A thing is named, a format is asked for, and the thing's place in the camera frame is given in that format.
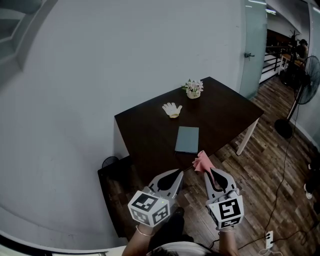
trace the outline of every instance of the white glove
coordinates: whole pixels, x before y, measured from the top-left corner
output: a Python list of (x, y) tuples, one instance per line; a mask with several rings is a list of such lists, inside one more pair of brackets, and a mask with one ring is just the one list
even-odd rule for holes
[(180, 111), (182, 109), (182, 106), (180, 105), (178, 108), (176, 107), (175, 103), (167, 103), (164, 104), (162, 106), (162, 108), (164, 109), (164, 111), (166, 112), (166, 114), (170, 117), (170, 118), (177, 118), (180, 114)]

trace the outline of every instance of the wooden floor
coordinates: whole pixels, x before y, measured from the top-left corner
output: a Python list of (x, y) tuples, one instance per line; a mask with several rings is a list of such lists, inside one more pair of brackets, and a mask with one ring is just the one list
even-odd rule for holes
[[(274, 122), (284, 118), (293, 102), (293, 91), (284, 86), (278, 77), (265, 82), (252, 101), (264, 110), (246, 148), (240, 156), (236, 151), (245, 132), (210, 156), (212, 163), (231, 174), (240, 189), (244, 202), (244, 219), (236, 228), (238, 247), (263, 237), (276, 199), (276, 190), (284, 171), (285, 151), (288, 140), (283, 139), (274, 129)], [(307, 200), (303, 185), (311, 172), (307, 168), (311, 157), (315, 155), (312, 144), (296, 130), (287, 151), (285, 178), (279, 192), (277, 207), (267, 230), (273, 230), (274, 240), (285, 238), (297, 230), (308, 231), (318, 216), (313, 210), (313, 203), (319, 199), (314, 193), (312, 200)], [(128, 239), (135, 231), (136, 223), (132, 220), (127, 204), (137, 190), (142, 189), (134, 166), (123, 174), (126, 181), (118, 182), (108, 177), (103, 179), (109, 195), (109, 203), (116, 219), (118, 232)], [(205, 207), (207, 200), (203, 176), (195, 173), (193, 168), (185, 171), (184, 186), (177, 197), (178, 204), (185, 210), (186, 234), (194, 241), (209, 246), (219, 239), (216, 226)], [(288, 240), (275, 243), (272, 250), (286, 255), (312, 255), (320, 245), (320, 225), (310, 231), (307, 240), (304, 234), (297, 233)], [(258, 255), (265, 247), (261, 239), (242, 248), (240, 255)]]

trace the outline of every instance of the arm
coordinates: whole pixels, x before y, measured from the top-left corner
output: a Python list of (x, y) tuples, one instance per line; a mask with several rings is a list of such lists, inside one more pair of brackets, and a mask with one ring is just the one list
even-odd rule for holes
[(238, 247), (236, 243), (235, 233), (233, 231), (220, 231), (219, 251), (223, 255), (238, 256)]
[[(140, 224), (138, 229), (146, 235), (153, 234), (153, 228), (147, 225)], [(150, 240), (151, 236), (145, 236), (136, 230), (128, 245), (124, 249), (122, 256), (145, 256), (148, 253)]]

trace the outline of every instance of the fan base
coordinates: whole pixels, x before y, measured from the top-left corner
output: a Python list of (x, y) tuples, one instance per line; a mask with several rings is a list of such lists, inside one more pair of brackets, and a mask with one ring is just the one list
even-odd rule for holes
[(287, 120), (278, 119), (274, 123), (274, 128), (285, 139), (289, 139), (292, 136), (292, 128)]

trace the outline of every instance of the white flowers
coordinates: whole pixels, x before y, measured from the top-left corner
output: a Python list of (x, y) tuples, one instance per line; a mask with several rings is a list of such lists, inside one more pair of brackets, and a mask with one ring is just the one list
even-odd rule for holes
[(192, 81), (189, 79), (185, 85), (181, 86), (186, 92), (202, 92), (204, 90), (204, 85), (201, 81)]

